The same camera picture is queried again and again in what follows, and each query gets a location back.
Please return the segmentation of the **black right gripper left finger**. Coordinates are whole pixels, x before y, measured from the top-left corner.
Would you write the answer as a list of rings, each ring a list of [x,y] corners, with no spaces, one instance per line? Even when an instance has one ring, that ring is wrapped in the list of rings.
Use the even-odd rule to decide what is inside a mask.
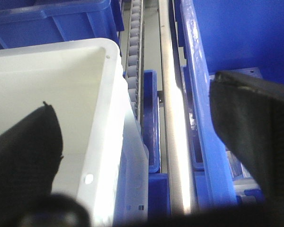
[[[55,110],[44,103],[0,135],[0,208],[20,207],[51,193],[62,159]]]

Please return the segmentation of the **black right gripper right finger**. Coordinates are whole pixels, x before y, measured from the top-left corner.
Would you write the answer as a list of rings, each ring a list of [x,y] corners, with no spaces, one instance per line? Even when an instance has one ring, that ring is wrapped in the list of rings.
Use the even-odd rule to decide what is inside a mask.
[[[219,71],[209,99],[218,137],[267,199],[284,202],[284,84]]]

